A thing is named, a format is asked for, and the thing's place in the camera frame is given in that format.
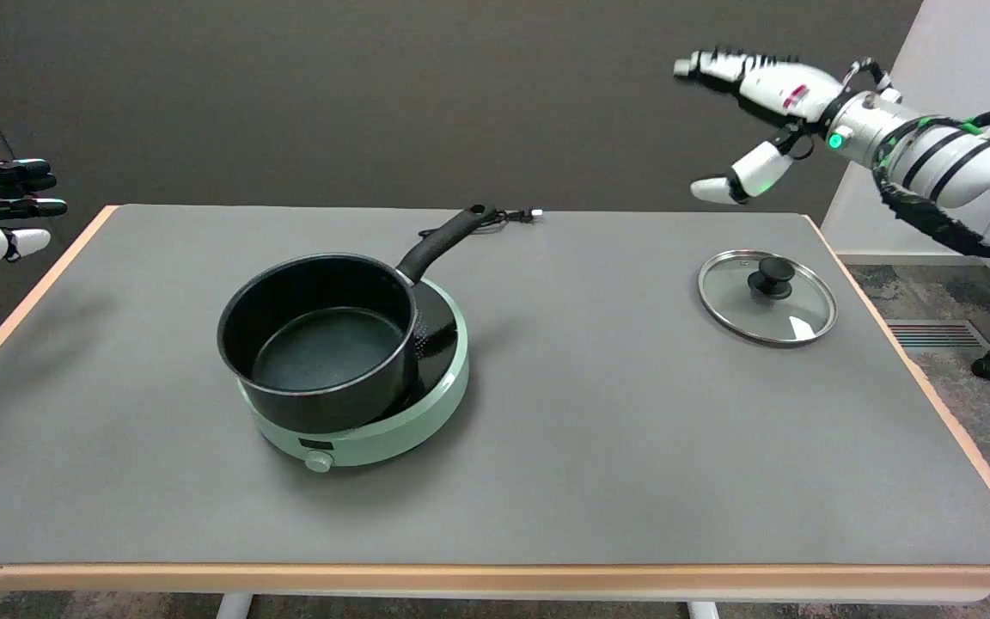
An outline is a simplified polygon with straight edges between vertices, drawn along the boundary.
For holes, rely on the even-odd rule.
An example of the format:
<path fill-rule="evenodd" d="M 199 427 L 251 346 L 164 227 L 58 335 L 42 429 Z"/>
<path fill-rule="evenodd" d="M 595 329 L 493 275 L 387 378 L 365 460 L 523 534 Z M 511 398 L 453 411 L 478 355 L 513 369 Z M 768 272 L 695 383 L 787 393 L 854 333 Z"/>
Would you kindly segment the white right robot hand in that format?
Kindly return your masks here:
<path fill-rule="evenodd" d="M 816 129 L 842 91 L 834 76 L 791 56 L 728 47 L 678 58 L 673 76 L 680 83 L 731 95 L 740 110 L 775 129 L 772 138 L 738 158 L 725 173 L 692 181 L 690 191 L 696 199 L 722 205 L 742 205 L 770 191 L 792 166 L 793 146 Z"/>

